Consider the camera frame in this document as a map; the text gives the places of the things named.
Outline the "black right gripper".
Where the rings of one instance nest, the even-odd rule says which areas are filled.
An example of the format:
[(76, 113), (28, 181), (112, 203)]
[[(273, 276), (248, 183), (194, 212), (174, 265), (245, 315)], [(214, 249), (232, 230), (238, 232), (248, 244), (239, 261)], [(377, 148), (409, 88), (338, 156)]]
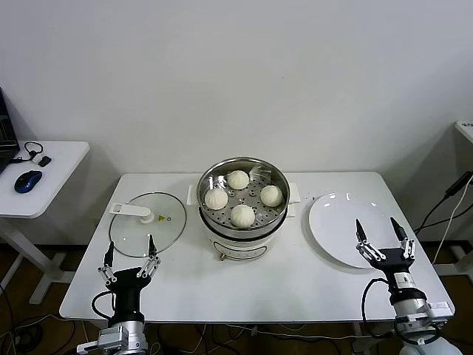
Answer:
[(367, 241), (367, 236), (358, 219), (355, 220), (356, 249), (371, 266), (381, 271), (388, 282), (388, 291), (393, 296), (403, 288), (414, 288), (414, 280), (409, 272), (409, 267), (415, 259), (415, 240), (409, 239), (404, 228), (390, 218), (395, 235), (401, 243), (401, 248), (382, 248), (380, 251)]

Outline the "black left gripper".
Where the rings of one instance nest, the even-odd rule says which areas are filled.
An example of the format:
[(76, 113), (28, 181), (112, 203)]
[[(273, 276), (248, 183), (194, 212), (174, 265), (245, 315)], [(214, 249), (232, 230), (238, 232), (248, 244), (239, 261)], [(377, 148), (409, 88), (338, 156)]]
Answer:
[(115, 295), (115, 309), (110, 322), (138, 321), (144, 322), (140, 312), (140, 293), (152, 280), (160, 265), (157, 248), (152, 234), (149, 237), (149, 250), (142, 268), (129, 268), (113, 273), (115, 244), (111, 242), (103, 257), (103, 265), (98, 267), (105, 285)]

